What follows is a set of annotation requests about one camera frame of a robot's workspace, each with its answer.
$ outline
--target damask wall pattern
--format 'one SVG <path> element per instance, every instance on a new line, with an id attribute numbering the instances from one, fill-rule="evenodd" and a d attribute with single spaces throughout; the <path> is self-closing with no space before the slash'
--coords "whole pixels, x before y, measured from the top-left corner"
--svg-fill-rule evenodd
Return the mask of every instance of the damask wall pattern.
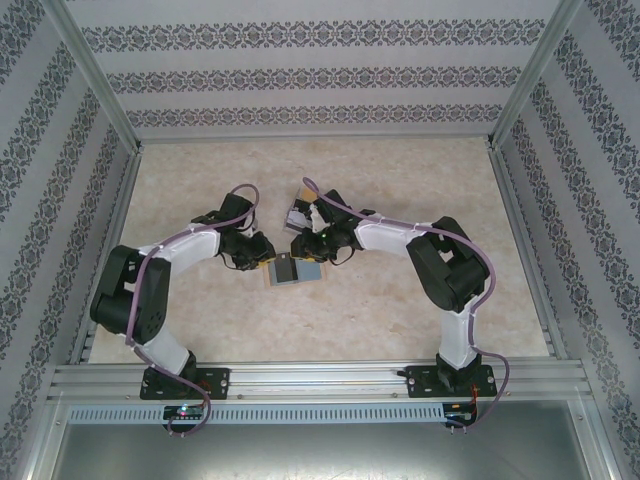
<path id="1" fill-rule="evenodd" d="M 557 0 L 475 3 L 67 5 L 145 140 L 490 133 Z"/>
<path id="2" fill-rule="evenodd" d="M 585 1 L 501 146 L 563 340 L 584 361 L 624 478 L 640 477 L 634 12 L 625 0 Z"/>
<path id="3" fill-rule="evenodd" d="M 41 5 L 3 1 L 0 16 L 0 479 L 8 480 L 29 446 L 45 371 L 68 360 L 132 152 Z"/>

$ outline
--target marble-pattern surface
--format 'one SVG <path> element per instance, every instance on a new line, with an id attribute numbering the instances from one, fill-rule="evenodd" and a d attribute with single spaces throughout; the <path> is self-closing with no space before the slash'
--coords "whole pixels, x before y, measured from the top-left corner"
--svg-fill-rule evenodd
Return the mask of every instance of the marble-pattern surface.
<path id="1" fill-rule="evenodd" d="M 276 250 L 293 236 L 284 216 L 301 178 L 337 189 L 353 207 L 387 217 L 454 217 L 493 260 L 495 294 L 478 315 L 476 339 L 508 356 L 548 355 L 515 242 L 481 138 L 347 139 L 151 145 L 144 157 L 122 243 L 141 246 L 220 206 L 235 185 L 260 189 L 258 222 Z M 432 358 L 438 309 L 411 263 L 356 252 L 327 266 L 323 282 L 266 288 L 262 271 L 201 262 L 171 284 L 168 322 L 200 361 L 390 360 Z M 99 329 L 91 362 L 137 358 Z"/>

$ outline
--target black servo bracket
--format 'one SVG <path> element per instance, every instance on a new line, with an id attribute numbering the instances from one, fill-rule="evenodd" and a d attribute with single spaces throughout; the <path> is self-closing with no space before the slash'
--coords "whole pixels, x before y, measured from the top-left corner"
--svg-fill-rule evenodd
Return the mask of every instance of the black servo bracket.
<path id="1" fill-rule="evenodd" d="M 397 373 L 407 380 L 409 398 L 470 397 L 474 386 L 478 397 L 495 397 L 498 393 L 490 365 L 477 366 L 464 381 L 449 386 L 436 365 L 409 365 Z"/>
<path id="2" fill-rule="evenodd" d="M 203 388 L 211 400 L 226 400 L 231 371 L 228 368 L 197 368 L 193 383 Z M 147 368 L 140 387 L 142 400 L 202 400 L 202 394 L 185 388 L 152 368 Z"/>

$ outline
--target patterned wallpaper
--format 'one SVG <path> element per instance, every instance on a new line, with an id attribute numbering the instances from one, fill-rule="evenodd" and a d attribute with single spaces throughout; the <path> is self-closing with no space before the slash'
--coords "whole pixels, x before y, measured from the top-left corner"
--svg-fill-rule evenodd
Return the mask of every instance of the patterned wallpaper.
<path id="1" fill-rule="evenodd" d="M 0 479 L 66 363 L 129 152 L 35 0 L 0 2 Z"/>
<path id="2" fill-rule="evenodd" d="M 67 5 L 137 134 L 167 139 L 490 133 L 557 1 Z"/>
<path id="3" fill-rule="evenodd" d="M 502 145 L 624 478 L 640 478 L 639 27 L 632 1 L 586 1 Z"/>

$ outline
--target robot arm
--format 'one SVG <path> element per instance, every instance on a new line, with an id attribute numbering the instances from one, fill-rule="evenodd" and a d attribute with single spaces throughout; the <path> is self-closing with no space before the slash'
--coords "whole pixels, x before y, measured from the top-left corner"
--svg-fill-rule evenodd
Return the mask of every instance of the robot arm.
<path id="1" fill-rule="evenodd" d="M 132 338 L 154 365 L 192 381 L 195 356 L 180 345 L 165 324 L 169 282 L 201 260 L 218 255 L 229 255 L 236 270 L 252 270 L 273 260 L 273 245 L 254 229 L 254 216 L 242 224 L 214 229 L 216 223 L 243 215 L 252 205 L 229 193 L 220 210 L 193 219 L 174 236 L 180 238 L 166 246 L 156 243 L 138 249 L 123 245 L 114 248 L 91 303 L 91 318 L 111 333 L 126 334 L 133 300 L 133 291 L 127 285 L 135 285 L 142 261 L 160 247 L 149 260 L 142 279 Z"/>
<path id="2" fill-rule="evenodd" d="M 335 190 L 327 197 L 346 204 Z M 422 287 L 441 313 L 442 339 L 437 362 L 445 385 L 460 383 L 480 364 L 479 355 L 469 343 L 469 310 L 484 291 L 489 276 L 487 266 L 470 248 L 452 239 L 416 230 L 418 225 L 433 226 L 464 238 L 468 237 L 452 218 L 443 217 L 434 224 L 416 224 L 406 228 L 381 223 L 381 216 L 363 210 L 360 219 L 322 199 L 309 207 L 311 228 L 292 242 L 292 256 L 317 262 L 335 262 L 342 247 L 355 250 L 382 250 L 413 263 Z"/>

